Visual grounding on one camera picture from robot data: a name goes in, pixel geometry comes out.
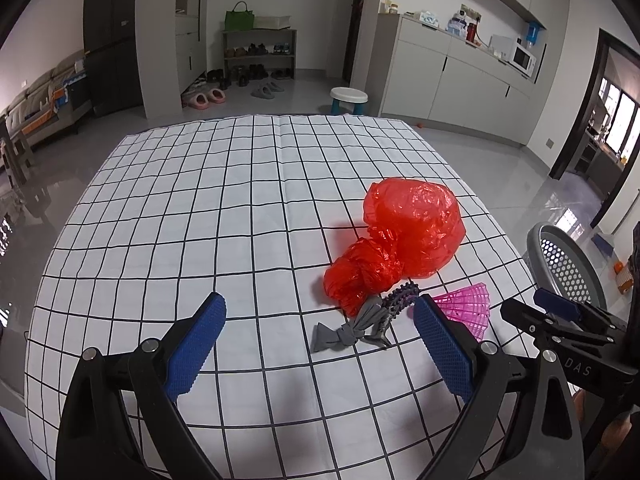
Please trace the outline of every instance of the white checkered tablecloth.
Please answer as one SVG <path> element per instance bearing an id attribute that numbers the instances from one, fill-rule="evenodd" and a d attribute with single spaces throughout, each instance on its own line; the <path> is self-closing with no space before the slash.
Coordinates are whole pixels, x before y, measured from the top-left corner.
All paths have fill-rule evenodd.
<path id="1" fill-rule="evenodd" d="M 532 280 L 503 230 L 402 121 L 245 116 L 126 137 L 76 205 L 40 284 L 25 387 L 40 470 L 55 476 L 82 350 L 127 352 L 161 338 L 215 288 L 228 321 L 177 404 L 222 476 L 414 480 L 462 402 L 407 313 L 393 322 L 390 349 L 308 350 L 318 322 L 344 322 L 322 276 L 365 234 L 370 184 L 392 176 L 445 184 L 460 201 L 465 240 L 421 286 L 436 295 L 483 282 L 494 307 L 512 296 L 532 304 Z M 510 353 L 535 351 L 497 309 L 485 337 Z M 134 396 L 124 399 L 148 465 L 165 471 Z M 477 472 L 491 466 L 510 409 L 505 402 Z"/>

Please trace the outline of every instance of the plastic bag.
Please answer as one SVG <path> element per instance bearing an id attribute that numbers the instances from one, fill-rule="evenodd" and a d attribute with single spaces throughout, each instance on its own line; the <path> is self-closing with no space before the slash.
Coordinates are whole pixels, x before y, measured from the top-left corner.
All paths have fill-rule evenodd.
<path id="1" fill-rule="evenodd" d="M 324 274 L 324 291 L 348 316 L 403 276 L 427 278 L 446 265 L 465 237 L 458 200 L 439 184 L 387 178 L 363 204 L 370 239 L 352 244 Z"/>

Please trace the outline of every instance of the gray fabric hair bow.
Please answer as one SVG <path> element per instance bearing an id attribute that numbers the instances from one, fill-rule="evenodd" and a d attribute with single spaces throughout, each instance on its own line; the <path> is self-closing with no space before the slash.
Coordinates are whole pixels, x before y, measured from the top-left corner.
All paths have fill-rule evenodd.
<path id="1" fill-rule="evenodd" d="M 385 314 L 387 309 L 382 307 L 382 298 L 370 296 L 362 305 L 358 315 L 338 330 L 331 330 L 322 323 L 318 323 L 314 328 L 311 351 L 319 352 L 327 348 L 355 345 L 356 341 L 364 337 L 365 330 L 379 322 Z"/>

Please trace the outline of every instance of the blue gripper pad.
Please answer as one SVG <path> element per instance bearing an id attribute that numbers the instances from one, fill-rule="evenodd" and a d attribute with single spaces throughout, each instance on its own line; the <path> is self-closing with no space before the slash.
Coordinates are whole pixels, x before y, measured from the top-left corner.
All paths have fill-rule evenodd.
<path id="1" fill-rule="evenodd" d="M 164 390 L 171 402 L 175 403 L 178 395 L 191 390 L 198 372 L 225 325 L 225 298 L 215 295 L 211 299 L 169 359 Z"/>
<path id="2" fill-rule="evenodd" d="M 567 321 L 580 321 L 580 310 L 571 300 L 539 288 L 533 293 L 533 302 L 547 312 L 556 314 Z"/>
<path id="3" fill-rule="evenodd" d="M 469 402 L 474 392 L 471 362 L 423 298 L 415 300 L 414 325 L 449 391 Z"/>

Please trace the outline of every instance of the green handbag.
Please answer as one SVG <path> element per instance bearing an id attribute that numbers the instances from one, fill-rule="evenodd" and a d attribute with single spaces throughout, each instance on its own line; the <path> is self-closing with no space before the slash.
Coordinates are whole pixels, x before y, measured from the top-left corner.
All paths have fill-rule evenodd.
<path id="1" fill-rule="evenodd" d="M 244 4 L 244 10 L 236 11 L 236 7 Z M 249 10 L 246 2 L 238 2 L 225 16 L 225 30 L 251 30 L 254 28 L 254 12 Z"/>

